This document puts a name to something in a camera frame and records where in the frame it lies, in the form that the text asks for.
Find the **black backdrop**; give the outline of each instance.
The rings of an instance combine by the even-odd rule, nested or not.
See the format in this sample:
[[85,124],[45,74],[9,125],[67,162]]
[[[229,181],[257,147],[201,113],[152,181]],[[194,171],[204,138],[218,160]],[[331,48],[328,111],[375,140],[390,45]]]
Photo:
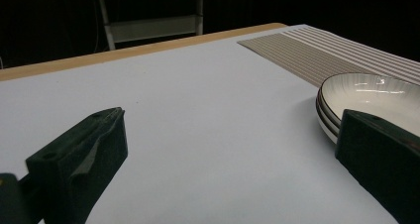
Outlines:
[[[107,0],[112,20],[183,14],[194,2]],[[204,33],[308,24],[420,61],[419,15],[418,0],[204,0]],[[0,0],[0,57],[7,67],[102,52],[101,23],[97,0]]]

